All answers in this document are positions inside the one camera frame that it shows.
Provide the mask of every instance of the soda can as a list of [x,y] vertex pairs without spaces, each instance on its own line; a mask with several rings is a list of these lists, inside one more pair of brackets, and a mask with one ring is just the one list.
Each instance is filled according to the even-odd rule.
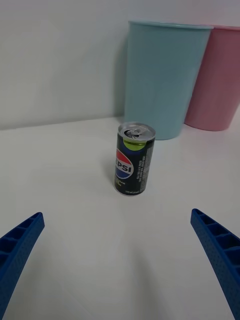
[[114,185],[121,194],[135,196],[145,190],[155,134],[153,128],[138,122],[118,127]]

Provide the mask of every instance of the pink cup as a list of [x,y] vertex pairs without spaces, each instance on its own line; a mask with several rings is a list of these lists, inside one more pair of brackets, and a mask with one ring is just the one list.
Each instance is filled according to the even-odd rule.
[[221,131],[240,104],[240,28],[215,27],[210,34],[185,124]]

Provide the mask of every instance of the tabletop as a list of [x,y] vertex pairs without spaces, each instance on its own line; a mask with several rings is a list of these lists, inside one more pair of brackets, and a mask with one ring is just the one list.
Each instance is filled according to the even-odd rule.
[[240,112],[229,130],[156,141],[133,197],[113,186],[120,123],[0,132],[0,236],[45,220],[4,320],[233,319],[190,218],[240,236]]

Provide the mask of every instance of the blue cup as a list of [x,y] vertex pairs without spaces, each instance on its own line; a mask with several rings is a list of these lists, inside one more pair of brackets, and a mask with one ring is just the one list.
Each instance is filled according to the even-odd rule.
[[179,135],[212,27],[130,22],[125,121]]

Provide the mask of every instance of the pepsi logo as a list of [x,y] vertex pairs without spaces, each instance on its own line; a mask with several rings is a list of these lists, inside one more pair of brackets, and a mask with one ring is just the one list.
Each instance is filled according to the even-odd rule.
[[132,162],[119,149],[116,149],[116,176],[120,179],[127,179],[133,173]]

